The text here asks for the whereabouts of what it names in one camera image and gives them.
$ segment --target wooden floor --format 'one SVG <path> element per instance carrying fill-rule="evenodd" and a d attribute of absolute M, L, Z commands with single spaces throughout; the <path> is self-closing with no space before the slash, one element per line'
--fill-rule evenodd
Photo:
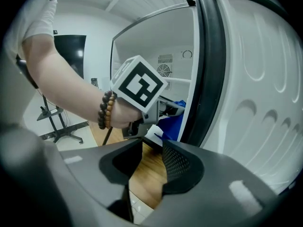
<path fill-rule="evenodd" d="M 100 130 L 93 122 L 90 122 L 89 126 L 96 143 L 102 146 L 107 130 Z M 121 141 L 123 141 L 121 130 L 113 129 L 107 144 Z M 130 191 L 154 209 L 161 201 L 162 185 L 166 182 L 166 169 L 162 162 L 162 155 L 143 143 L 142 160 L 129 181 Z"/>

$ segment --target refrigerator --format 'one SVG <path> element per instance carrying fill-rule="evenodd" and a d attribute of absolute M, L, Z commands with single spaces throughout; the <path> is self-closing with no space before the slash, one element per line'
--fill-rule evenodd
<path fill-rule="evenodd" d="M 230 156 L 281 193 L 303 162 L 302 41 L 272 0 L 186 0 L 113 38 L 110 76 L 141 55 L 184 100 L 178 141 Z M 161 147 L 152 126 L 144 140 Z"/>

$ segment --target white wall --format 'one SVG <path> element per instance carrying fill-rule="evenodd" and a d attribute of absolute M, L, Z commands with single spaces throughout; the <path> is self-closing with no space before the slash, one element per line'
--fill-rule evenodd
<path fill-rule="evenodd" d="M 129 24 L 127 20 L 97 8 L 59 1 L 53 29 L 58 31 L 58 35 L 87 36 L 83 62 L 84 79 L 90 83 L 91 78 L 98 78 L 99 88 L 102 88 L 102 78 L 109 78 L 112 39 Z M 43 99 L 36 91 L 23 119 L 28 129 L 38 135 L 43 135 L 52 132 L 53 128 L 48 119 L 36 121 L 41 113 L 40 106 L 44 106 Z M 85 121 L 70 112 L 68 112 L 68 117 L 71 121 L 70 125 Z M 53 120 L 57 129 L 61 129 L 59 117 L 55 116 Z"/>

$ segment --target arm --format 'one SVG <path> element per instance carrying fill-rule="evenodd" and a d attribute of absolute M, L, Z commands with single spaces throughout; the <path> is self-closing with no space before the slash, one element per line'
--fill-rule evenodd
<path fill-rule="evenodd" d="M 87 120 L 97 122 L 104 93 L 85 82 L 57 52 L 50 35 L 27 38 L 23 51 L 30 75 L 43 94 L 56 105 Z M 141 117 L 126 101 L 117 99 L 112 111 L 111 125 L 127 127 Z"/>

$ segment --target fan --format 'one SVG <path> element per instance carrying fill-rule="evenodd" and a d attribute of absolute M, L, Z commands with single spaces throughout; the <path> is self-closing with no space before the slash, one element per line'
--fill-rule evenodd
<path fill-rule="evenodd" d="M 157 72 L 160 74 L 160 76 L 165 78 L 169 77 L 169 74 L 172 73 L 172 71 L 170 71 L 169 66 L 166 64 L 158 66 Z"/>

